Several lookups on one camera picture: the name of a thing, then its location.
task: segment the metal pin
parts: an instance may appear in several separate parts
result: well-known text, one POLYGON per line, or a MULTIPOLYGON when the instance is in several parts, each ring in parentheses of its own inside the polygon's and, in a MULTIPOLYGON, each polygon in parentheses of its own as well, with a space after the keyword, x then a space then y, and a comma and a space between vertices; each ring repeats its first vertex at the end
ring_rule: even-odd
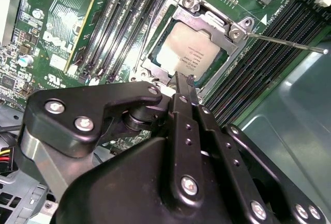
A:
POLYGON ((276 38, 267 37, 267 36, 263 36, 263 35, 259 35, 259 34, 252 34, 252 33, 246 33, 246 34, 247 34, 247 36, 252 37, 252 38, 263 39, 263 40, 267 40, 267 41, 274 42, 274 43, 284 44, 289 47, 295 47, 295 48, 299 48, 299 49, 307 50, 307 51, 311 51, 311 52, 318 52, 318 53, 321 53, 324 55, 328 54, 328 52, 329 52, 328 49, 309 47, 309 46, 305 46, 303 44, 298 44, 298 43, 294 43, 294 42, 287 41, 287 40, 276 39, 276 38))

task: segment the electrical wire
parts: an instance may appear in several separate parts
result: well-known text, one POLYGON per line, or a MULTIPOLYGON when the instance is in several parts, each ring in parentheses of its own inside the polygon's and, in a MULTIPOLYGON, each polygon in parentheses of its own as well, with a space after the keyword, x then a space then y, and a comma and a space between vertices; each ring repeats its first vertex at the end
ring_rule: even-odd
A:
POLYGON ((2 133, 2 132, 11 132, 11 131, 19 131, 19 130, 21 130, 21 125, 0 127, 0 133, 2 133))
POLYGON ((0 152, 0 156, 1 156, 1 155, 4 155, 4 154, 6 154, 6 153, 10 153, 10 149, 7 149, 7 150, 4 150, 4 151, 0 152))

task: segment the hole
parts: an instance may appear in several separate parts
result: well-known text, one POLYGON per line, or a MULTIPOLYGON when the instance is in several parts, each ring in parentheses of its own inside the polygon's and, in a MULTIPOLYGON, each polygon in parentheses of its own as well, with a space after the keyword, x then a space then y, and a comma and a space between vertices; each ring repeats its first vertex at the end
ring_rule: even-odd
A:
POLYGON ((15 197, 14 200, 12 200, 10 207, 16 208, 17 205, 19 205, 20 201, 21 201, 20 197, 15 197))
POLYGON ((53 194, 50 193, 46 195, 46 200, 51 202, 56 202, 55 196, 53 196, 53 194))
POLYGON ((8 210, 4 207, 0 207, 0 223, 6 223, 8 218, 10 217, 12 210, 8 210))
POLYGON ((182 102, 187 103, 187 99, 185 96, 180 96, 179 98, 182 102))
POLYGON ((192 145, 192 141, 190 139, 186 139, 185 144, 192 145))
POLYGON ((239 163, 239 161, 238 161, 238 160, 236 160, 236 159, 234 159, 234 160, 233 160, 233 164, 234 164, 235 166, 240 166, 240 163, 239 163))
POLYGON ((245 21, 245 26, 250 26, 252 24, 252 21, 251 20, 246 20, 245 21))
POLYGON ((45 208, 51 208, 51 207, 52 207, 52 204, 51 204, 51 203, 47 202, 47 203, 45 204, 45 208))
POLYGON ((10 202, 11 198, 12 198, 11 194, 2 192, 0 194, 0 204, 7 205, 10 202))

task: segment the metal bracket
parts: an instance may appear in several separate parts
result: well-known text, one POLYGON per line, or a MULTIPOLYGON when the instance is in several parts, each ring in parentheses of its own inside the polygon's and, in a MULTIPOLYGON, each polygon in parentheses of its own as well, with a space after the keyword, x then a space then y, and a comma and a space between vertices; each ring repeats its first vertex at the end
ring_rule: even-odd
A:
POLYGON ((177 93, 169 103, 168 148, 164 157, 167 169, 161 197, 178 215, 191 216, 204 199, 199 126, 192 118, 187 78, 178 72, 175 78, 177 93))
POLYGON ((93 153, 84 158, 70 158, 33 137, 27 129, 20 147, 22 153, 34 161, 58 201, 77 177, 94 167, 93 153))
POLYGON ((207 31, 211 34, 211 41, 224 49, 229 55, 232 55, 238 48, 225 36, 225 29, 220 25, 220 22, 217 23, 215 21, 217 17, 211 12, 196 17, 190 12, 178 7, 172 18, 182 21, 195 31, 207 31))

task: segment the green circuit board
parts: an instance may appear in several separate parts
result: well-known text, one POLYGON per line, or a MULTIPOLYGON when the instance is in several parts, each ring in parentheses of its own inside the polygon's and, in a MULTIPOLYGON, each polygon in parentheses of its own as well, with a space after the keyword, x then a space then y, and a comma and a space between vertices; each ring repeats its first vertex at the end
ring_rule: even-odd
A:
MULTIPOLYGON (((233 21, 252 17, 253 32, 263 33, 289 0, 272 0, 268 4, 261 0, 206 1, 233 21)), ((0 93, 12 100, 8 102, 3 98, 4 103, 16 107, 14 101, 25 107, 29 95, 35 91, 86 85, 79 79, 85 64, 77 64, 75 56, 84 52, 106 3, 107 0, 21 0, 12 43, 0 48, 0 93), (33 58, 27 67, 18 64, 24 55, 33 58)), ((146 51, 155 44, 174 9, 170 8, 165 14, 146 51)), ((145 30, 146 26, 137 35, 114 82, 129 81, 145 30)), ((249 39, 237 58, 242 57, 253 42, 249 39)), ((227 57, 224 52, 220 53, 197 85, 203 86, 227 57)), ((135 141, 120 139, 118 148, 125 149, 132 144, 135 141)))

